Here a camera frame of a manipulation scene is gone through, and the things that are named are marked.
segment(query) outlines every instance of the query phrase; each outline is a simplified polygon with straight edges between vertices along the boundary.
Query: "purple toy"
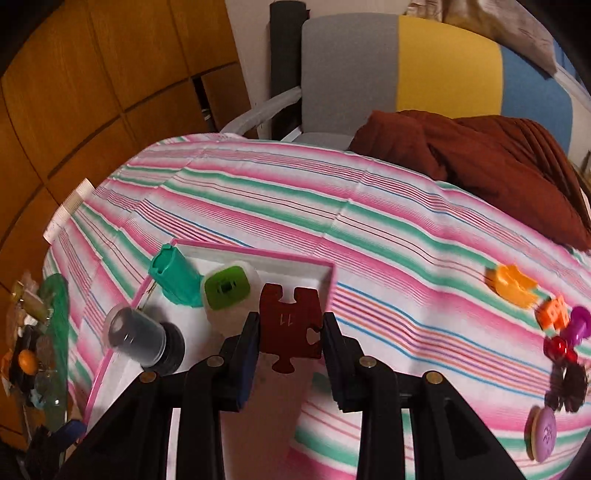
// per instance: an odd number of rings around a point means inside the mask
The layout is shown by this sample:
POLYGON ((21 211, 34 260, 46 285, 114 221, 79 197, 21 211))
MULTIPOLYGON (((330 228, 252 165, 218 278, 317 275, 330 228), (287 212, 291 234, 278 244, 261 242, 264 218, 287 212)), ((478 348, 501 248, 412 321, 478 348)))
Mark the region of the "purple toy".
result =
POLYGON ((531 453, 538 462, 545 461, 556 445, 556 417, 549 407, 542 408, 531 426, 531 453))
POLYGON ((591 336, 591 313, 581 305, 577 305, 570 313, 570 322, 560 332, 560 336, 572 348, 580 345, 584 338, 591 336))

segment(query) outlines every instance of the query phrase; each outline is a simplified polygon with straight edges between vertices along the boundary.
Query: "table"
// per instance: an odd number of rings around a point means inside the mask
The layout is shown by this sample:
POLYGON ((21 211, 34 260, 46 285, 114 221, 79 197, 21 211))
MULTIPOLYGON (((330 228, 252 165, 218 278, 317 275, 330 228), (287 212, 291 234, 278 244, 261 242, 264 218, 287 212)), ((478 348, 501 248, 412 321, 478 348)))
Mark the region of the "table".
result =
MULTIPOLYGON (((533 310, 505 302, 485 281, 498 264, 516 264, 538 281, 540 302, 561 293, 570 307, 589 306, 587 256, 403 168, 219 134, 172 138, 130 159, 51 247, 45 274, 59 271, 69 282, 69 388, 78 405, 101 369, 106 313, 131 301, 151 257, 172 238, 335 262, 332 310, 343 334, 398 371, 443 373, 528 478, 559 475, 589 431, 588 402, 577 414, 557 413, 554 453, 543 464, 529 459, 525 422, 549 389, 545 334, 533 310)), ((590 343, 578 352, 589 362, 590 343)), ((319 363, 284 477, 354 478, 359 426, 358 416, 336 409, 319 363)))

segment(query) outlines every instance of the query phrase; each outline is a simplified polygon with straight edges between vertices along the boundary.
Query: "brown cloth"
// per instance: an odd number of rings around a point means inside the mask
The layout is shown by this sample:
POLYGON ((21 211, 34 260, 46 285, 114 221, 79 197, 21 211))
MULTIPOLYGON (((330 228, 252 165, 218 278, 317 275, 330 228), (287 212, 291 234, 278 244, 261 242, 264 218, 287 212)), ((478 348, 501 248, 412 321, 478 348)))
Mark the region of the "brown cloth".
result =
POLYGON ((532 120, 373 112, 349 149, 453 183, 558 244, 591 249, 591 220, 573 167, 532 120))

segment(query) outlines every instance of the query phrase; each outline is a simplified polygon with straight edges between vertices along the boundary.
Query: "clear plastic cylinder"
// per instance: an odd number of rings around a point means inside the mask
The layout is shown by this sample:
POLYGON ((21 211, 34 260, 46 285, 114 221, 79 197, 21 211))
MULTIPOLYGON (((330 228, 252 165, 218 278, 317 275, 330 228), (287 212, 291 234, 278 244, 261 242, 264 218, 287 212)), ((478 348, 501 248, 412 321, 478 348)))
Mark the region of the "clear plastic cylinder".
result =
POLYGON ((139 310, 117 305, 107 315, 105 327, 109 346, 142 367, 151 367, 162 357, 166 346, 164 328, 139 310))

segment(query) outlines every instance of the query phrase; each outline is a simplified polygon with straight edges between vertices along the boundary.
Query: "white tray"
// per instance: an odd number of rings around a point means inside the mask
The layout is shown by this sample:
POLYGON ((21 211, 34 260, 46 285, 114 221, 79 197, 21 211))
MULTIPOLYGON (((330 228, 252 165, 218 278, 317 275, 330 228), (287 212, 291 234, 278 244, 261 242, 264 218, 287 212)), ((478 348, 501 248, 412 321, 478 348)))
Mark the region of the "white tray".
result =
MULTIPOLYGON (((172 242, 199 273, 236 260, 250 263, 261 281, 283 286, 284 301, 294 301, 295 287, 318 290, 322 311, 330 310, 335 284, 335 266, 323 260, 185 240, 172 242)), ((132 306, 158 321, 174 323, 185 340, 185 356, 179 372, 218 353, 223 337, 206 321, 204 309, 172 304, 159 285, 147 277, 134 297, 132 306)), ((295 373, 281 375, 271 369, 277 356, 261 353, 256 366, 250 399, 239 414, 222 412, 223 458, 228 480, 264 480, 275 477, 287 453, 296 421, 310 386, 313 360, 292 359, 295 373)), ((140 365, 109 351, 95 378, 85 411, 88 429, 96 424, 115 399, 142 372, 140 365)), ((168 443, 167 479, 176 477, 176 449, 180 409, 174 409, 168 443)))

